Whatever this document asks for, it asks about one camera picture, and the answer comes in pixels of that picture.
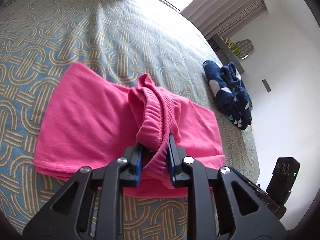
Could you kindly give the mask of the pink pants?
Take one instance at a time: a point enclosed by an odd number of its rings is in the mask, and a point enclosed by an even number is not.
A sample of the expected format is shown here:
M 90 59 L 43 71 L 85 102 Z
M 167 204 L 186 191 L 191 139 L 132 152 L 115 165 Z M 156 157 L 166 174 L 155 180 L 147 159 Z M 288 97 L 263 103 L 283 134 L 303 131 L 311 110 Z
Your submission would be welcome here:
M 61 180 L 82 166 L 104 167 L 136 142 L 147 148 L 142 178 L 124 194 L 136 198 L 181 198 L 167 168 L 173 136 L 187 155 L 209 168 L 225 164 L 213 111 L 154 84 L 141 75 L 135 87 L 108 82 L 79 62 L 66 70 L 46 108 L 37 139 L 36 172 Z

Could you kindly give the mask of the navy fleece folded garment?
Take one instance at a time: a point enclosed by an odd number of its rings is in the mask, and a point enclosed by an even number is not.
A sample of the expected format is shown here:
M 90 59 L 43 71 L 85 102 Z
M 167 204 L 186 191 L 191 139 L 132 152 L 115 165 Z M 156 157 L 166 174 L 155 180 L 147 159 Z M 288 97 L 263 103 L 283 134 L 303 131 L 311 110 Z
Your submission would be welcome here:
M 218 110 L 238 129 L 252 124 L 252 102 L 241 75 L 233 63 L 218 66 L 214 61 L 202 64 Z

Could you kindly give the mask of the green plant on dresser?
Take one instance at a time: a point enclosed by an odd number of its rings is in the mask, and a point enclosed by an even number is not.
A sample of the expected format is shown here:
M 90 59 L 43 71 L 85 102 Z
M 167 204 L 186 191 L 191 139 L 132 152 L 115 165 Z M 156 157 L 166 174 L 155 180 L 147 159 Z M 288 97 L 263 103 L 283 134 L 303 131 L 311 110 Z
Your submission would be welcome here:
M 239 57 L 241 52 L 240 52 L 240 49 L 239 47 L 234 43 L 232 42 L 230 39 L 223 39 L 223 41 L 225 42 L 226 46 L 231 50 L 231 52 L 236 56 L 236 57 Z

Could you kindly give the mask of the patterned blue gold bedspread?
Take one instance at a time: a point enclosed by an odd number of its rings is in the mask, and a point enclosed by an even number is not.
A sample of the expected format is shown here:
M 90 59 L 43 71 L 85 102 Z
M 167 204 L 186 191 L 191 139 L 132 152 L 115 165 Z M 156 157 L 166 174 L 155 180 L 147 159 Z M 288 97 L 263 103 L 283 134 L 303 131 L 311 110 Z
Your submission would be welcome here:
M 134 86 L 143 74 L 215 110 L 202 64 L 221 64 L 199 30 L 158 0 L 4 0 L 1 4 L 1 212 L 20 237 L 61 187 L 33 165 L 48 101 L 72 62 Z

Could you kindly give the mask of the beige curtain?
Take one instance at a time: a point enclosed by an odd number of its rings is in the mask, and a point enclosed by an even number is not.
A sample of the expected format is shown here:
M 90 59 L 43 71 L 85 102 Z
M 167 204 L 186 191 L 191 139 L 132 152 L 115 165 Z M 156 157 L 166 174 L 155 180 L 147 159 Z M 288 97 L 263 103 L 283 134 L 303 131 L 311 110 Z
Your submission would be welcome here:
M 209 41 L 230 38 L 265 11 L 264 0 L 193 0 L 181 14 Z

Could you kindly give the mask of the wall socket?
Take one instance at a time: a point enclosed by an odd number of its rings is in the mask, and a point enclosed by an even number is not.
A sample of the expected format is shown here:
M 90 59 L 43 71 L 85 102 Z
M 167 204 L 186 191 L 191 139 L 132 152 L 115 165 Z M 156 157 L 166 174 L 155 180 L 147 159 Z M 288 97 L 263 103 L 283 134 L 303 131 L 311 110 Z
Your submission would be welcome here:
M 263 83 L 266 91 L 269 93 L 272 89 L 271 89 L 270 85 L 268 84 L 268 81 L 266 79 L 263 79 L 262 83 Z

